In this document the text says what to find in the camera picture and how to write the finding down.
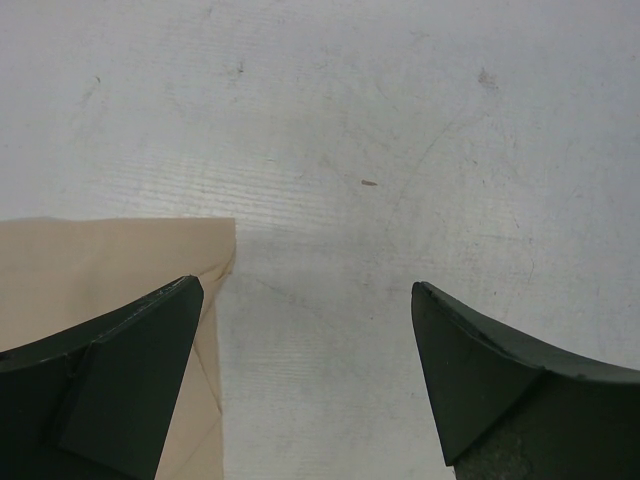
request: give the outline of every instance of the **dirt mark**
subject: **dirt mark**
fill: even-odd
[[[482,85],[487,90],[498,90],[498,84],[496,82],[497,78],[495,75],[487,72],[484,67],[478,74],[478,83]]]

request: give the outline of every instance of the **beige paper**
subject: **beige paper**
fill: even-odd
[[[213,298],[235,254],[231,219],[0,222],[0,351],[130,303],[183,275],[205,292],[156,475],[222,479]]]

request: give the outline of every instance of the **dark green object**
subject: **dark green object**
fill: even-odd
[[[0,353],[0,478],[153,480],[202,300],[183,277]]]
[[[429,285],[412,317],[459,480],[640,478],[640,372],[561,350]]]

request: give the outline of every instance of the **white surface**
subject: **white surface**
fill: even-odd
[[[235,216],[227,479],[452,478],[414,280],[640,367],[638,24],[635,0],[5,0],[0,216]]]

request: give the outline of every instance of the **worn metal surface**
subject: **worn metal surface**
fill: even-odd
[[[5,1],[0,216],[236,216],[227,478],[452,478],[413,281],[640,367],[639,22],[632,0]]]

